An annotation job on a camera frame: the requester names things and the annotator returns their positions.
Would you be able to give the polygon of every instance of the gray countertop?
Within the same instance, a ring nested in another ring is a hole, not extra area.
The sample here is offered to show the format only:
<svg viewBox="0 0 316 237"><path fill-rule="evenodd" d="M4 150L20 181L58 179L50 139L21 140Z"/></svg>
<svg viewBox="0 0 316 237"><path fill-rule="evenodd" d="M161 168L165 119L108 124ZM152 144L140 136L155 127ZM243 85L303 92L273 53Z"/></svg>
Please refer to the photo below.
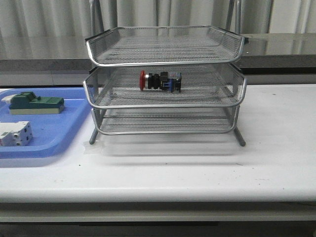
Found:
<svg viewBox="0 0 316 237"><path fill-rule="evenodd" d="M316 34L247 34L241 68L315 67ZM84 37L0 38L0 71L88 71Z"/></svg>

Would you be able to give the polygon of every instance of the blue plastic tray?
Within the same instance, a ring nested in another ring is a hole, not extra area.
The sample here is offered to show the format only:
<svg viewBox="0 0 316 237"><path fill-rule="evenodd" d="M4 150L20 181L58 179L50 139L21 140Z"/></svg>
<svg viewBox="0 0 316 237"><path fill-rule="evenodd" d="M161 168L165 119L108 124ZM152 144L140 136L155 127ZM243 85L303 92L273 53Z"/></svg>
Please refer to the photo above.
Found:
<svg viewBox="0 0 316 237"><path fill-rule="evenodd" d="M83 88L19 88L0 93L0 99L23 91L36 96L65 99L65 109L53 115L11 115L9 105L1 102L0 121L30 121L33 138L27 146L0 147L0 158L43 158L64 151L90 111Z"/></svg>

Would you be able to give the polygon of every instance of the white terminal block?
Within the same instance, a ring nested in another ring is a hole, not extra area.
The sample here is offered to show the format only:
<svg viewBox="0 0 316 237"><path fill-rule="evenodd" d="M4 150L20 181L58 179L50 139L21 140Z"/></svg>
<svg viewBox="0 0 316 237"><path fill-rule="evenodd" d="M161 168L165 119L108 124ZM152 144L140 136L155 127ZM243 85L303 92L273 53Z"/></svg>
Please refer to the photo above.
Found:
<svg viewBox="0 0 316 237"><path fill-rule="evenodd" d="M32 138L29 121L0 122L0 146L26 146Z"/></svg>

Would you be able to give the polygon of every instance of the white table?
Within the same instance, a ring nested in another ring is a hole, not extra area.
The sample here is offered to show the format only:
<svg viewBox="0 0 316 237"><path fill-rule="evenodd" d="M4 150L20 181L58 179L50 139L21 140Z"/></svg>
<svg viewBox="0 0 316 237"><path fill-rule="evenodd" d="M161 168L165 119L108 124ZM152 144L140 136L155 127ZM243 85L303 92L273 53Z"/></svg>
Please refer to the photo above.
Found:
<svg viewBox="0 0 316 237"><path fill-rule="evenodd" d="M248 86L245 147L232 133L99 135L92 146L88 116L62 154L0 159L0 202L316 201L315 101L316 85Z"/></svg>

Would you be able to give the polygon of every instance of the white curtain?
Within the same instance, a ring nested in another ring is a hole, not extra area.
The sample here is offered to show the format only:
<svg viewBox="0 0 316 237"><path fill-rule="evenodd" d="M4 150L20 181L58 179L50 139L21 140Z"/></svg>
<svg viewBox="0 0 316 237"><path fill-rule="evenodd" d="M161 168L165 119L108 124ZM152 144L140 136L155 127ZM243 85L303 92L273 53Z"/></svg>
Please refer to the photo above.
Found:
<svg viewBox="0 0 316 237"><path fill-rule="evenodd" d="M213 25L229 0L100 0L105 29ZM234 31L233 15L231 31ZM243 0L242 33L316 33L316 0ZM89 0L0 0L0 36L89 36Z"/></svg>

